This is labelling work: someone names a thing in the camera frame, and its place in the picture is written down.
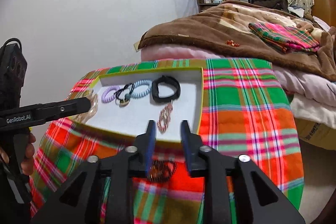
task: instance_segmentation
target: floor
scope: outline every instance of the floor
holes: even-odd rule
[[[300,140],[304,190],[300,213],[310,224],[327,204],[336,188],[336,151],[325,150]]]

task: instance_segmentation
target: blue coil hair tie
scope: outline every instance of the blue coil hair tie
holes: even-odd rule
[[[140,92],[140,93],[133,92],[131,94],[132,98],[139,99],[139,98],[147,96],[149,94],[149,92],[151,92],[151,90],[152,90],[152,80],[140,80],[138,82],[135,82],[134,83],[134,89],[136,89],[137,87],[139,87],[141,85],[147,85],[148,89],[146,89],[145,91]]]

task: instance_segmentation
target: bracelet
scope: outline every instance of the bracelet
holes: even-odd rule
[[[131,87],[129,93],[125,94],[125,98],[124,99],[120,99],[119,96],[120,94],[128,89],[129,87]],[[131,100],[131,94],[134,91],[134,84],[133,83],[129,83],[127,85],[125,85],[122,89],[118,90],[115,92],[115,97],[120,101],[120,106],[127,106],[129,104],[129,101]]]
[[[107,95],[110,91],[112,91],[112,90],[117,91],[117,90],[119,90],[119,89],[120,89],[120,87],[117,86],[117,85],[113,85],[113,86],[108,87],[108,88],[104,91],[104,93],[102,94],[102,96],[101,96],[101,102],[102,102],[102,103],[110,103],[110,102],[112,102],[112,101],[116,98],[116,94],[114,93],[111,97],[107,97],[107,98],[106,98],[106,95]]]
[[[148,89],[146,89],[145,91],[140,92],[140,93],[133,92],[131,94],[132,98],[137,98],[137,99],[142,98],[142,97],[147,96],[149,94],[149,92],[151,92],[151,90],[152,90],[152,81],[151,80],[140,80],[138,82],[135,82],[134,83],[134,88],[137,88],[141,85],[148,85]]]
[[[169,96],[169,97],[159,97],[159,87],[158,87],[159,83],[165,83],[168,85],[172,85],[173,87],[176,88],[176,92],[172,96]],[[162,77],[160,77],[159,79],[156,79],[152,83],[152,97],[153,97],[153,100],[157,103],[172,102],[173,100],[178,99],[180,97],[180,94],[181,94],[180,83],[174,77],[163,75]]]

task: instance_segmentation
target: pile of clothes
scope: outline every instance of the pile of clothes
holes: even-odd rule
[[[307,30],[273,23],[250,23],[249,28],[267,45],[283,52],[317,52],[320,43]]]

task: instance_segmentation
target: spiral hair tie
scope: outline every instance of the spiral hair tie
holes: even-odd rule
[[[140,80],[138,82],[135,82],[134,83],[134,89],[141,86],[141,85],[147,85],[148,89],[146,89],[145,91],[140,92],[140,93],[133,92],[131,94],[132,98],[139,99],[139,98],[147,96],[149,94],[149,92],[151,92],[151,90],[152,90],[152,80]]]
[[[116,94],[115,94],[115,93],[114,93],[111,97],[107,97],[107,98],[106,98],[106,95],[107,95],[110,91],[112,91],[112,90],[118,91],[118,90],[120,90],[120,87],[117,86],[117,85],[113,85],[113,86],[108,87],[108,88],[104,91],[104,93],[102,94],[102,96],[101,96],[101,102],[102,102],[102,103],[109,103],[109,102],[112,102],[112,101],[116,98]]]

